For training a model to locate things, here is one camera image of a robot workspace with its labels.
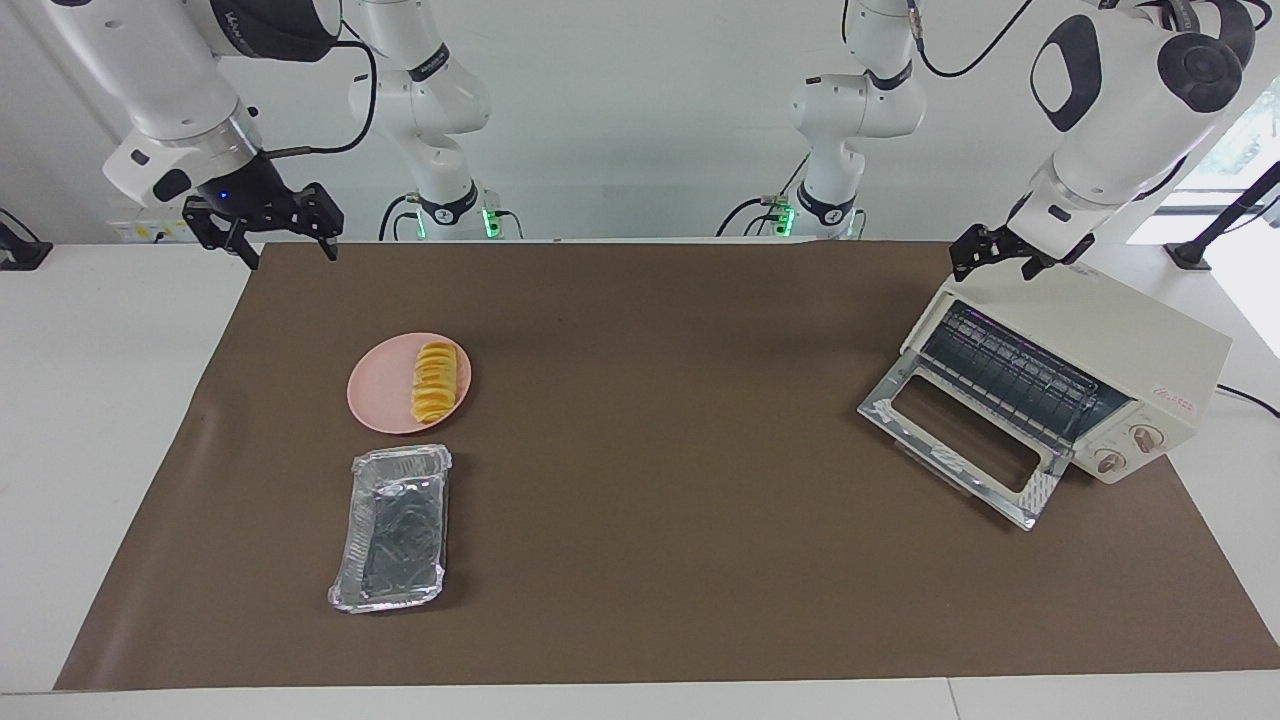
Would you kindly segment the black pole stand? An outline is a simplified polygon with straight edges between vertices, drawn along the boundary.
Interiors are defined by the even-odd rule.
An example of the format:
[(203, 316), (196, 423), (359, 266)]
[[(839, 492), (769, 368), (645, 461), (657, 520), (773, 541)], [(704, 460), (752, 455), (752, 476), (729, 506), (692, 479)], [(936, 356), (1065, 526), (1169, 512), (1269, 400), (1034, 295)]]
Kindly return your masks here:
[(1257, 181), (1245, 188), (1230, 205), (1217, 214), (1217, 217), (1193, 240), (1181, 243), (1166, 243), (1165, 252), (1170, 260), (1183, 270), (1208, 272), (1211, 265), (1204, 260), (1208, 246), (1236, 228), (1236, 223), (1247, 214), (1254, 217), (1266, 213), (1266, 209), (1253, 211), (1258, 202), (1268, 196), (1276, 187), (1280, 187), (1280, 161), (1275, 161), (1267, 168)]

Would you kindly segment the white wall power socket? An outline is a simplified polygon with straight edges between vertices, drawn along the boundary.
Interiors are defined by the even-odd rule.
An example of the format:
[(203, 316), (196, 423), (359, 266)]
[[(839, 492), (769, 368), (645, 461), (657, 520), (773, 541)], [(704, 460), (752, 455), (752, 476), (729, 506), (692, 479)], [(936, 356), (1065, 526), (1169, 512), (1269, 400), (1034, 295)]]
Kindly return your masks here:
[(133, 219), (108, 224), (123, 243), (196, 243), (195, 233), (180, 219)]

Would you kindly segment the sliced yellow bread loaf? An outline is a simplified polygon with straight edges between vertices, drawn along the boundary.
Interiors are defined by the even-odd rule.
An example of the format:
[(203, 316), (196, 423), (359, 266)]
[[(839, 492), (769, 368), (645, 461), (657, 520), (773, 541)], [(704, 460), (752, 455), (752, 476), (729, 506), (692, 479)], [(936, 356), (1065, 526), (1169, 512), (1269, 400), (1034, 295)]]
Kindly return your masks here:
[(458, 355), (452, 343), (424, 345), (415, 359), (410, 411), (417, 423), (430, 425), (457, 405)]

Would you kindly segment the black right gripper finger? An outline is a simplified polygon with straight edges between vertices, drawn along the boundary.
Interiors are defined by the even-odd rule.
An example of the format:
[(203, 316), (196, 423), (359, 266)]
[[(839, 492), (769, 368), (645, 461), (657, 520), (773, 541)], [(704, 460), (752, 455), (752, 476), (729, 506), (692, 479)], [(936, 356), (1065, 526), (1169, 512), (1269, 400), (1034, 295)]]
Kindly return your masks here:
[(251, 272), (260, 264), (259, 252), (246, 238), (250, 223), (246, 217), (232, 217), (225, 227), (216, 219), (225, 220), (205, 199), (187, 199), (183, 204), (183, 218), (187, 227), (202, 249), (223, 251), (237, 256)]
[(338, 259), (344, 214), (320, 183), (305, 186), (305, 234), (315, 240), (330, 263)]

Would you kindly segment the brown table mat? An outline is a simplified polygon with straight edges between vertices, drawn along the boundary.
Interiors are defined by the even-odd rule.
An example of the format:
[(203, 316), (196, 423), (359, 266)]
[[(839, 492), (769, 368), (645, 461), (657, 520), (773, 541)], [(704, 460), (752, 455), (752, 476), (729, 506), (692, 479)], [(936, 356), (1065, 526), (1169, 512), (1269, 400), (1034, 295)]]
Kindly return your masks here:
[[(59, 691), (745, 682), (1280, 667), (1171, 464), (1071, 473), (1019, 530), (856, 406), (942, 243), (265, 250)], [(458, 341), (430, 603), (326, 600), (352, 461), (396, 439), (346, 384)]]

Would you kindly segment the aluminium foil tray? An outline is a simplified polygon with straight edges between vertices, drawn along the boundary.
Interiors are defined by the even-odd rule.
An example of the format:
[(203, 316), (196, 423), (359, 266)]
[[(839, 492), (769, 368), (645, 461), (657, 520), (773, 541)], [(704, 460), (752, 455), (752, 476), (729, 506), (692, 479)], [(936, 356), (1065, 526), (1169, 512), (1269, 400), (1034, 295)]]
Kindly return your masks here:
[(352, 461), (346, 543), (326, 593), (334, 610), (415, 609), (442, 593), (451, 468), (444, 445), (380, 448)]

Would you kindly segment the pink round plate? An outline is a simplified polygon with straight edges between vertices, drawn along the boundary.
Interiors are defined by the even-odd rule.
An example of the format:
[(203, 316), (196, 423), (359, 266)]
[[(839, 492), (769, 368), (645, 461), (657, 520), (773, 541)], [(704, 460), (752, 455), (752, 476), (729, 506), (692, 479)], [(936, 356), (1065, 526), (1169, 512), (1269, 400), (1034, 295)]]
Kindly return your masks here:
[[(411, 411), (413, 369), (422, 347), (440, 343), (453, 348), (457, 389), (453, 406), (438, 419), (419, 421)], [(472, 379), (470, 356), (453, 340), (429, 332), (412, 332), (385, 340), (367, 351), (352, 370), (346, 397), (356, 420), (389, 436), (410, 436), (440, 425), (465, 401)]]

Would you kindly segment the black clamp stand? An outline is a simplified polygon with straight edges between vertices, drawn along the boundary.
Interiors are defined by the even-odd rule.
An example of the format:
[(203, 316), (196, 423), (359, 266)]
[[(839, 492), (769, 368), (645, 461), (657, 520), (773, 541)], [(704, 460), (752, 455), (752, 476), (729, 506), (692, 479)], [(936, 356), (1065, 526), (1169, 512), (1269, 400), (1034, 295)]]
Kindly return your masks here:
[(40, 268), (54, 245), (41, 240), (20, 218), (0, 206), (0, 272)]

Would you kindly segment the cream toaster oven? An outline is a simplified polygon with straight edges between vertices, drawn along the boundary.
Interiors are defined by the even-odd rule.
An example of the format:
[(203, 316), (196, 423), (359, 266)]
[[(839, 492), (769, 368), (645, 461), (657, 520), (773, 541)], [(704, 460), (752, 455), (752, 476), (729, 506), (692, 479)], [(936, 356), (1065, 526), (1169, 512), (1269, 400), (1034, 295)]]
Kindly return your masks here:
[[(1221, 377), (1230, 338), (1085, 263), (1055, 265), (1033, 281), (1024, 261), (978, 266), (964, 282), (947, 279), (916, 319), (902, 351), (922, 351), (955, 301), (1128, 395), (1132, 402), (1073, 443), (1074, 464), (1115, 484), (1192, 438)], [(1140, 452), (1133, 425), (1158, 428), (1165, 450)], [(1098, 448), (1120, 451), (1123, 471), (1097, 477)]]

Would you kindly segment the glass oven door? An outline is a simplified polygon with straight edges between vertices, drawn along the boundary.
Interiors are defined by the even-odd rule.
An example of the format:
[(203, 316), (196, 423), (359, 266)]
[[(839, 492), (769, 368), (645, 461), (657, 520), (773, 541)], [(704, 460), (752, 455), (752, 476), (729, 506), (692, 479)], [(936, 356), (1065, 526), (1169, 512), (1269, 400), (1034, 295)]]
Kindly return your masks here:
[[(980, 469), (965, 454), (956, 451), (919, 423), (893, 406), (895, 400), (914, 379), (942, 391), (945, 396), (988, 421), (1004, 436), (1033, 450), (1038, 464), (1021, 489), (1014, 491)], [(1044, 506), (1075, 457), (1071, 443), (1043, 424), (1018, 411), (974, 380), (957, 374), (915, 350), (908, 348), (888, 369), (858, 411), (890, 434), (895, 443), (940, 479), (964, 495), (989, 505), (1023, 530), (1032, 530)]]

